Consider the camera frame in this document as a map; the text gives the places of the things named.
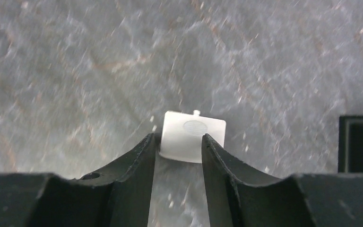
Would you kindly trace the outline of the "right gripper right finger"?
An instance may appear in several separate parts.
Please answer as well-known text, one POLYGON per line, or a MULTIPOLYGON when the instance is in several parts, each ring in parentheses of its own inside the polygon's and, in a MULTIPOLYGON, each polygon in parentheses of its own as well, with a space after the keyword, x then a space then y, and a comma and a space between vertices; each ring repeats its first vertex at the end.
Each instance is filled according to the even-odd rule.
POLYGON ((201 154, 213 227, 363 227, 363 174, 273 177, 208 134, 201 154))

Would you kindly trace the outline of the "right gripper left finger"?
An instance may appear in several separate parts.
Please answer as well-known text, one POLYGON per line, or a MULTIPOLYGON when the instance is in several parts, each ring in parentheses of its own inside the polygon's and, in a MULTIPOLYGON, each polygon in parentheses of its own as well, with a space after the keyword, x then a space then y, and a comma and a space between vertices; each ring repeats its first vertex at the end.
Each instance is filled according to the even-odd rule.
POLYGON ((0 227, 145 227, 155 160, 151 133, 80 179, 0 174, 0 227))

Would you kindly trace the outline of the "white battery cover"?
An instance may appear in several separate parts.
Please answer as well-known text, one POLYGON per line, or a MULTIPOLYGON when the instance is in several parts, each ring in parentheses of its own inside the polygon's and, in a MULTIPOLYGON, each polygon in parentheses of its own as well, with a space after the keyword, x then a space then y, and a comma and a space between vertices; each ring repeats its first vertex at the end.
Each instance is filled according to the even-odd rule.
POLYGON ((226 121, 200 115, 167 111, 161 134, 159 155, 188 163, 202 163, 202 137, 209 134, 221 146, 225 142, 226 121))

